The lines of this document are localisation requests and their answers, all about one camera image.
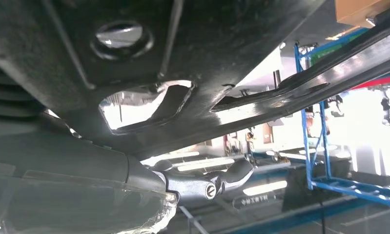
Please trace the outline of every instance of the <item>shelf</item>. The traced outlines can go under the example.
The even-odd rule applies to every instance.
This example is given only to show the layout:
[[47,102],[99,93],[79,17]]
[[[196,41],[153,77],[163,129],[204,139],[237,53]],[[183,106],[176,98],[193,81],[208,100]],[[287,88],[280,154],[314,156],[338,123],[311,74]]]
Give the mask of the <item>shelf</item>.
[[357,181],[334,177],[314,178],[311,184],[315,187],[339,192],[346,195],[356,196],[358,198],[390,206],[390,187],[359,183]]

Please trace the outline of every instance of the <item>bolt head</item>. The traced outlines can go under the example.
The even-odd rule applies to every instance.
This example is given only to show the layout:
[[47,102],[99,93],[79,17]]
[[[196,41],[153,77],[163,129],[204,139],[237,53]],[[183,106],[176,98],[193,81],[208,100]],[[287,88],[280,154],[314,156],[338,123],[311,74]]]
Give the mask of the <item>bolt head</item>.
[[206,186],[205,196],[207,199],[211,200],[215,197],[215,195],[216,195],[216,187],[214,184],[209,183]]

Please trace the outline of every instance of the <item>garage floor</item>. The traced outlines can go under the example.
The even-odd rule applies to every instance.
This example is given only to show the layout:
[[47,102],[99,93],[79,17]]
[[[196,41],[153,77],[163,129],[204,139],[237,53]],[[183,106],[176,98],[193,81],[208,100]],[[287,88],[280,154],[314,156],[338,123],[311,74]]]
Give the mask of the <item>garage floor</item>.
[[[322,233],[321,221],[313,221],[280,234]],[[326,218],[327,234],[390,234],[390,209],[369,205]]]

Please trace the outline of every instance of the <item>black metal frame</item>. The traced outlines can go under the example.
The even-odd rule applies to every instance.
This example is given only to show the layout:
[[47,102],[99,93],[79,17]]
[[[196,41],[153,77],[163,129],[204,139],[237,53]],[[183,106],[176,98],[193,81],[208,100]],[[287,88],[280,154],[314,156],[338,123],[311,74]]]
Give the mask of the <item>black metal frame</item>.
[[[323,2],[0,0],[0,68],[84,138],[144,159],[289,115],[389,72],[390,18],[276,90],[220,102]],[[119,19],[150,30],[153,48],[119,61],[93,54],[95,30]],[[172,119],[108,128],[103,98],[178,79],[195,86]]]

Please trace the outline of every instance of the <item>fluorescent light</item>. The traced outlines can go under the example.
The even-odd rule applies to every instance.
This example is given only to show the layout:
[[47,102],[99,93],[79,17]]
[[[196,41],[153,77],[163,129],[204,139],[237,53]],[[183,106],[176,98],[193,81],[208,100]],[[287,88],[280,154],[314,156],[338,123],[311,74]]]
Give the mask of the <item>fluorescent light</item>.
[[306,157],[305,157],[305,156],[302,156],[302,155],[294,155],[294,154],[280,153],[280,156],[282,156],[282,157],[287,157],[287,158],[294,158],[294,159],[306,160]]
[[283,180],[283,181],[278,181],[270,184],[263,184],[263,185],[247,188],[244,189],[243,192],[248,196],[254,196],[258,194],[268,193],[277,189],[283,189],[286,186],[287,186],[287,182]]
[[171,154],[165,154],[165,155],[159,155],[155,157],[151,157],[148,159],[145,159],[143,161],[140,161],[143,165],[148,166],[154,166],[158,161],[160,160],[168,160],[168,159],[174,159],[174,158],[181,158],[181,157],[191,157],[191,156],[198,156],[200,153],[197,151],[194,152],[182,152],[182,153],[171,153]]
[[216,162],[216,161],[222,161],[224,159],[241,159],[245,158],[244,155],[235,155],[235,156],[228,156],[228,157],[212,157],[212,158],[206,158],[196,161],[187,161],[187,162],[178,162],[174,163],[174,167],[180,167],[180,166],[186,166],[186,165],[192,165],[192,164],[202,164],[202,163],[208,163],[208,162]]
[[217,171],[214,171],[214,172],[227,172],[228,169],[224,169],[224,170],[217,170]]
[[348,157],[350,157],[350,153],[347,151],[341,151],[341,152],[336,153],[334,156],[336,156],[338,158],[348,158]]
[[188,165],[178,166],[178,171],[184,172],[184,171],[190,171],[190,170],[206,168],[206,167],[221,166],[221,165],[231,164],[234,162],[235,160],[231,158],[224,158],[224,157],[192,161]]
[[[337,149],[337,146],[336,145],[329,145],[329,146],[327,146],[327,148],[328,148],[328,150],[335,150],[335,149]],[[324,151],[324,147],[319,147],[318,148],[318,152],[323,152]],[[302,155],[305,155],[306,154],[306,151],[305,150],[300,150],[300,151],[298,151],[300,154],[302,154]],[[312,153],[315,153],[315,149],[309,149],[308,150],[308,152],[310,153],[310,154],[312,154]]]

